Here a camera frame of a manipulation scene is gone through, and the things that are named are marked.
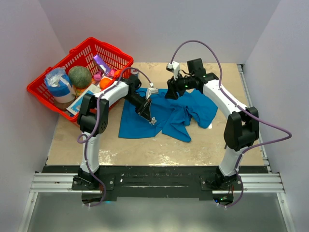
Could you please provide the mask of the blue garment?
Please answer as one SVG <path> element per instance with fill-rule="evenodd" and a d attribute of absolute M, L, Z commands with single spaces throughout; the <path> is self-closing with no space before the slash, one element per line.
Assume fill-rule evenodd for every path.
<path fill-rule="evenodd" d="M 215 103 L 198 90 L 186 92 L 177 100 L 166 99 L 166 89 L 159 89 L 151 96 L 151 116 L 156 119 L 150 124 L 135 112 L 135 106 L 127 100 L 124 102 L 118 137 L 124 139 L 152 138 L 162 133 L 182 142 L 190 142 L 186 130 L 193 118 L 197 124 L 206 129 L 217 114 Z"/>

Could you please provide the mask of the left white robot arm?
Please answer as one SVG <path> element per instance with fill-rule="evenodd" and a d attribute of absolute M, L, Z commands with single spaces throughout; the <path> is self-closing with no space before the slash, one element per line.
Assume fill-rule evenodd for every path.
<path fill-rule="evenodd" d="M 101 135 L 108 125 L 109 107 L 124 98 L 135 107 L 137 115 L 149 123 L 152 122 L 151 99 L 147 95 L 140 96 L 137 93 L 140 87 L 141 81 L 132 75 L 128 79 L 122 78 L 119 82 L 114 82 L 95 95 L 83 96 L 77 120 L 82 132 L 77 142 L 83 145 L 83 159 L 77 176 L 88 189 L 96 189 L 103 184 L 98 176 L 98 150 Z"/>

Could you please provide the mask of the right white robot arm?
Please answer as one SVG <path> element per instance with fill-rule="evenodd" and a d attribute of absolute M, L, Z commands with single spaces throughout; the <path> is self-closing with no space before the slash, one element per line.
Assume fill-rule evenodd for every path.
<path fill-rule="evenodd" d="M 173 73 L 173 77 L 167 81 L 165 97 L 176 100 L 186 90 L 195 89 L 211 99 L 226 117 L 225 155 L 214 177 L 207 181 L 209 188 L 225 190 L 237 179 L 243 151 L 259 138 L 259 123 L 252 118 L 258 117 L 258 110 L 234 98 L 219 84 L 219 78 L 214 73 L 206 72 L 201 59 L 188 61 L 187 66 L 188 73 L 181 75 L 179 63 L 173 61 L 167 64 L 166 69 Z"/>

